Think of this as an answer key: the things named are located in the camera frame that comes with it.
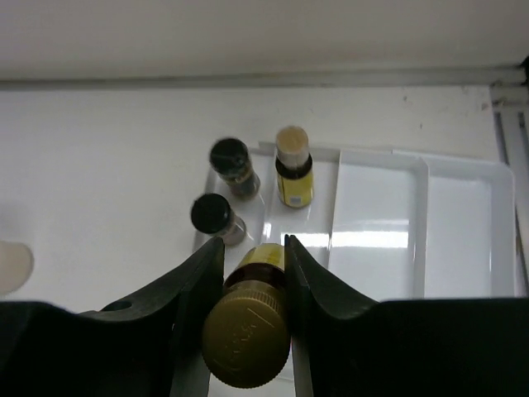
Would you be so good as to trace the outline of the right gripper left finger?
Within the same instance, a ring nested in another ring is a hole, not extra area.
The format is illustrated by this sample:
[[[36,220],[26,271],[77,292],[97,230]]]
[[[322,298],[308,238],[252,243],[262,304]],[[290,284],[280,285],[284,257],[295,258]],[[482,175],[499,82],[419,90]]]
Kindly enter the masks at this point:
[[[202,326],[220,299],[225,244],[204,243],[181,265],[98,311],[79,316],[109,369],[94,381],[108,396],[204,396],[210,372],[200,353]]]

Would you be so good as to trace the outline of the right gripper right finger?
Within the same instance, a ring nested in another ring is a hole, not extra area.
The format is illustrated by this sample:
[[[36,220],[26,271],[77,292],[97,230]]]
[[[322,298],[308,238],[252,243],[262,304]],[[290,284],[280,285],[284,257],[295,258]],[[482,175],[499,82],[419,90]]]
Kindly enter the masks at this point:
[[[378,302],[323,267],[293,234],[284,254],[296,395],[358,396],[349,326]]]

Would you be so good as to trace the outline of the yellow-label bottle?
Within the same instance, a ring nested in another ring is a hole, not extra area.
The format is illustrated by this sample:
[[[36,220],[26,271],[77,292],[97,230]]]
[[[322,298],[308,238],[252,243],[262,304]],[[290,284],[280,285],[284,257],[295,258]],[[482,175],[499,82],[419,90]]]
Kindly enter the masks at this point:
[[[252,389],[281,372],[290,343],[284,247],[261,244],[226,278],[203,324],[203,359],[219,381]]]
[[[313,161],[307,133],[298,126],[284,127],[277,133],[275,145],[282,203],[290,208],[307,207],[313,198]]]

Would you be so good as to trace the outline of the small spice bottle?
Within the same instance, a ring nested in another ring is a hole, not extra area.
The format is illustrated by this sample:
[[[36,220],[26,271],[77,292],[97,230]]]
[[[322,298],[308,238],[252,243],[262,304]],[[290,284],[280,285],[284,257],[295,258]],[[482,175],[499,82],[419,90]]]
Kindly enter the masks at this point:
[[[197,231],[210,237],[220,237],[228,246],[238,245],[245,239],[245,222],[220,194],[207,193],[196,198],[190,217]]]
[[[235,197],[250,200],[257,195],[260,178],[255,173],[250,152],[243,141],[235,137],[217,140],[210,149],[208,159]]]

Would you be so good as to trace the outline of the black-cap jar back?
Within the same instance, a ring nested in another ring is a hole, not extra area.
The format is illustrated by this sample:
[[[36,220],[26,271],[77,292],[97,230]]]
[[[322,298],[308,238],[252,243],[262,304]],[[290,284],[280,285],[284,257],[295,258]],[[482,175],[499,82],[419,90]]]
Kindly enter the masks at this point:
[[[21,242],[1,241],[1,296],[20,289],[29,280],[33,268],[34,259],[30,247]]]

